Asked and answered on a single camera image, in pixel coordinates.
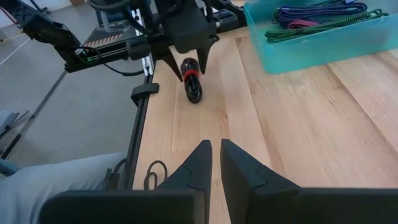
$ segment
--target gray floor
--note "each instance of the gray floor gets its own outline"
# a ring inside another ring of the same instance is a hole
[[[51,13],[81,41],[96,26],[95,12],[88,5],[67,7]],[[14,27],[3,34],[16,34]],[[63,72],[63,60],[51,45],[20,35],[0,43],[0,110],[33,113]],[[142,69],[141,61],[110,63],[122,71]],[[111,152],[127,153],[136,107],[130,100],[143,76],[123,77],[100,65],[67,74],[46,102],[9,159],[25,167],[69,161]],[[0,140],[0,150],[23,124]]]

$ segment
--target green rope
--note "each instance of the green rope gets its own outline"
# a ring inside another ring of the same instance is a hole
[[[389,16],[388,13],[383,12],[381,9],[375,9],[370,12],[362,12],[355,15],[345,16],[334,21],[324,22],[322,24],[304,27],[299,29],[289,29],[289,30],[277,30],[277,31],[267,31],[265,36],[268,38],[268,42],[276,43],[285,40],[291,40],[299,37],[304,37],[310,34],[316,34],[319,32],[336,29],[338,27],[348,26],[351,24],[368,21],[371,19],[377,19],[382,16]]]

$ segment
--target wooden tabletop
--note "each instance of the wooden tabletop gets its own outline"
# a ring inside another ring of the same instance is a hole
[[[149,100],[135,189],[143,188],[151,162],[164,161],[171,173],[209,139],[210,223],[229,223],[222,138],[303,187],[398,187],[398,51],[270,75],[246,28],[220,37],[200,76],[197,105],[171,69],[157,64],[160,91]],[[181,64],[196,53],[175,57]],[[162,179],[161,166],[154,170]]]

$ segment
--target red cable tie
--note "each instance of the red cable tie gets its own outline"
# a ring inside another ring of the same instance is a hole
[[[196,71],[195,69],[189,69],[184,73],[184,81],[187,81],[187,78],[189,75],[194,75],[194,76],[198,76],[198,71]]]
[[[311,27],[311,26],[316,26],[316,25],[319,25],[319,23],[313,22],[313,21],[306,21],[303,19],[296,19],[296,20],[293,20],[292,22],[290,22],[290,24],[288,24],[287,28],[288,29],[298,29],[298,28]]]

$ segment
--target purple rope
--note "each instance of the purple rope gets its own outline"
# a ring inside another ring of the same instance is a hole
[[[280,23],[280,26],[286,28],[290,22],[297,19],[322,23],[329,20],[322,19],[320,16],[346,16],[366,10],[368,10],[368,6],[365,3],[346,3],[345,0],[331,0],[307,7],[282,6],[277,9],[275,19]]]

